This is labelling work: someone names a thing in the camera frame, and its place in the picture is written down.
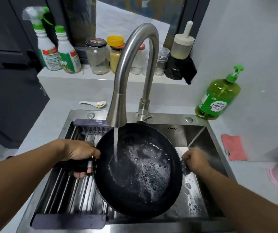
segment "faucet spout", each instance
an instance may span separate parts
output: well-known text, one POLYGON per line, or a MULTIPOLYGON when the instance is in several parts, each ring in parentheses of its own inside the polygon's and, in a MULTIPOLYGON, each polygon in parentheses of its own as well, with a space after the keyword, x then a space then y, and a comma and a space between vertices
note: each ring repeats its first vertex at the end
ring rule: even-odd
POLYGON ((131 65, 143 41, 149 38, 150 53, 143 95, 139 102, 137 121, 145 122, 149 113, 149 96, 157 64, 159 51, 159 35, 156 27, 151 23, 144 23, 137 27, 127 40, 118 61, 114 79, 114 90, 111 105, 107 115, 107 123, 111 127, 122 127, 126 124, 126 88, 131 65))

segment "white ceramic spoon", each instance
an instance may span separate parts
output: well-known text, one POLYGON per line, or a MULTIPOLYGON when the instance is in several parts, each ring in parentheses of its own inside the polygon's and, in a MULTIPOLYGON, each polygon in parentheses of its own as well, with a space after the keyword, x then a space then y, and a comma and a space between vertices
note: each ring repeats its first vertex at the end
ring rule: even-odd
POLYGON ((93 105, 97 108, 102 108, 103 106, 105 106, 105 104, 107 103, 106 101, 99 101, 99 102, 89 102, 89 101, 80 101, 79 102, 81 105, 93 105))

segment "white bottle cap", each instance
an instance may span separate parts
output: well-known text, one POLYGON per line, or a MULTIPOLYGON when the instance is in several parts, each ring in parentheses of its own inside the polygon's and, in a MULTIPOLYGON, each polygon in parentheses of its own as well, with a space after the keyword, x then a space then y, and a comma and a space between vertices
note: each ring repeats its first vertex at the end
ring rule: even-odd
POLYGON ((191 28, 192 28, 193 22, 190 20, 187 22, 187 25, 185 26, 184 33, 183 34, 176 34, 174 38, 174 42, 182 45, 182 46, 192 46, 195 38, 189 36, 191 28))

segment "hand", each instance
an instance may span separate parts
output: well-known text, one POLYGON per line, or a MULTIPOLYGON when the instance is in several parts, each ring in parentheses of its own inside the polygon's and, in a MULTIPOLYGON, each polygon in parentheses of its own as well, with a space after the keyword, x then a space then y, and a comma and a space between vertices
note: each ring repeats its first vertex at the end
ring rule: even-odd
MULTIPOLYGON (((69 159, 87 159, 90 157, 100 158, 100 151, 95 148, 95 146, 87 141, 69 140, 69 139, 59 139, 63 143, 63 153, 65 158, 62 161, 67 161, 69 159)), ((91 167, 87 168, 87 173, 91 173, 91 167)), ((86 172, 75 172, 74 176, 76 178, 84 177, 86 172)))
POLYGON ((206 154, 199 148, 190 148, 189 151, 184 153, 182 159, 195 175, 200 176, 203 172, 208 171, 211 168, 206 158, 206 154))

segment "trigger sprayer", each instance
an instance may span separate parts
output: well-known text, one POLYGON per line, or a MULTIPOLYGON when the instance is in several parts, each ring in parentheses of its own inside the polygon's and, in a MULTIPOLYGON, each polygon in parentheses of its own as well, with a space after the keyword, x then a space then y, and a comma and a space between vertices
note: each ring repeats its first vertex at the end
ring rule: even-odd
POLYGON ((46 68, 49 70, 59 70, 61 65, 59 63, 58 51, 55 44, 48 38, 42 19, 48 24, 52 25, 44 14, 50 13, 47 6, 29 6, 22 11, 22 19, 30 20, 36 36, 38 37, 38 49, 40 58, 46 68))

